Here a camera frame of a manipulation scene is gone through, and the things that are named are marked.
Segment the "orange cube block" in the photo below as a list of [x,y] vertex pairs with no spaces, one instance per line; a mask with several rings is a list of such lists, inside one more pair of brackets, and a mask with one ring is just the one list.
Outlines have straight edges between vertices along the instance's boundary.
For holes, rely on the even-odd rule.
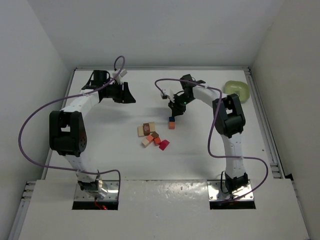
[[174,129],[176,128],[176,123],[175,123],[174,121],[170,121],[170,122],[168,123],[168,128],[169,128],[170,130],[174,130]]

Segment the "brown cube block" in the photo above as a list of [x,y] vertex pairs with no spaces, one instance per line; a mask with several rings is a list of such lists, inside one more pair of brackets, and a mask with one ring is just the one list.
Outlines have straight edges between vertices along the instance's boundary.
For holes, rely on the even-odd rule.
[[159,134],[157,132],[152,132],[151,133],[151,136],[156,139],[156,138],[159,138]]

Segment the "brown printed rectangular block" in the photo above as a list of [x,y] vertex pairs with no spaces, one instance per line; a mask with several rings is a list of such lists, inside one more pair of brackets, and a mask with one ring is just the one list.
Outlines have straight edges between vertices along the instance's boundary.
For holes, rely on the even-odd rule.
[[143,124],[143,134],[145,135],[145,136],[148,136],[149,134],[150,134],[150,124],[149,123],[144,123]]

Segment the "natural wood hotel block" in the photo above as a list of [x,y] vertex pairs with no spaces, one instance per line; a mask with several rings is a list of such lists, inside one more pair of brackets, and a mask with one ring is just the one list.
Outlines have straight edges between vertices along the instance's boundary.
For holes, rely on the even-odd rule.
[[142,125],[137,127],[137,134],[138,134],[138,137],[144,137],[145,136],[144,127]]

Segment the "magenta roof block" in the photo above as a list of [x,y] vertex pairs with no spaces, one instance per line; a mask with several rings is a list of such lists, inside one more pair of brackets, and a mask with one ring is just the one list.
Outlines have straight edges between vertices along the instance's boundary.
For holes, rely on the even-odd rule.
[[170,142],[165,139],[165,140],[163,140],[163,141],[160,143],[159,148],[160,148],[162,151],[164,151],[164,150],[168,147],[169,144],[170,144]]

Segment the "red-orange cube block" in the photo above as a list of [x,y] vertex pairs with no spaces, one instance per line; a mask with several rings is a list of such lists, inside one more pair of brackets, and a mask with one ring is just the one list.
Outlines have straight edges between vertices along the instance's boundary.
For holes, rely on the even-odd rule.
[[154,138],[153,142],[154,142],[154,144],[155,144],[156,146],[159,146],[162,141],[161,141],[160,137],[156,137],[156,138]]

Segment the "salmon cube block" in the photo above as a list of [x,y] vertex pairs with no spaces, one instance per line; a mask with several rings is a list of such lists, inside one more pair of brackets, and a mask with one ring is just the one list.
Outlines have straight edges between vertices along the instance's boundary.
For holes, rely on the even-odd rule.
[[148,136],[146,137],[146,140],[148,140],[148,142],[151,143],[151,142],[154,140],[153,135],[152,135],[152,134],[148,135]]

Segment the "natural wood cube block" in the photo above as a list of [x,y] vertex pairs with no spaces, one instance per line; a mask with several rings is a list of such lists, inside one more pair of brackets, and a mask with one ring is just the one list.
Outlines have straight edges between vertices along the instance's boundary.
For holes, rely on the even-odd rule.
[[146,148],[150,144],[150,141],[147,138],[145,138],[142,140],[141,144],[144,148]]

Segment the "green plastic bowl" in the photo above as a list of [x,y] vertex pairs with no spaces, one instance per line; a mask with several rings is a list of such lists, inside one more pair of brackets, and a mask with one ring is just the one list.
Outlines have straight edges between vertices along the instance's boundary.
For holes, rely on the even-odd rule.
[[242,81],[227,81],[223,92],[226,95],[237,94],[241,103],[245,103],[250,98],[249,86]]

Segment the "natural wood long block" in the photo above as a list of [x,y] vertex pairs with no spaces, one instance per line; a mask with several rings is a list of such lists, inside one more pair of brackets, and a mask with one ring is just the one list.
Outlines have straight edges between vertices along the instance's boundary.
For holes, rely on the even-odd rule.
[[150,131],[151,133],[156,132],[155,122],[149,122],[148,124],[149,124],[149,131]]

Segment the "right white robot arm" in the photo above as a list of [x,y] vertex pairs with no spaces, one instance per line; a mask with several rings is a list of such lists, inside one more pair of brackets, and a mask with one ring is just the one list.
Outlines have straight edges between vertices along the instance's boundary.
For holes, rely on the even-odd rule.
[[201,100],[212,107],[214,117],[214,127],[220,134],[224,154],[226,158],[225,168],[225,188],[231,194],[233,191],[248,184],[248,174],[243,163],[242,153],[242,132],[246,124],[245,115],[240,99],[235,93],[220,96],[210,88],[201,85],[203,80],[193,80],[190,74],[180,78],[183,89],[182,94],[173,94],[168,103],[171,109],[173,120],[176,116],[181,116],[186,111],[186,106],[193,100]]

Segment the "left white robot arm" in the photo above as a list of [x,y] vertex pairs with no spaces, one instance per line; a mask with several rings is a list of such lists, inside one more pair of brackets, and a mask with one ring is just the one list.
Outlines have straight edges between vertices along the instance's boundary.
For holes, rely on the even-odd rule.
[[69,105],[59,111],[52,111],[49,115],[50,148],[63,156],[75,169],[80,189],[99,200],[105,198],[108,191],[103,187],[101,173],[94,168],[90,156],[85,153],[87,134],[84,118],[104,98],[120,104],[136,102],[128,83],[122,81],[126,74],[126,70],[113,73],[94,70],[81,88],[80,95]]

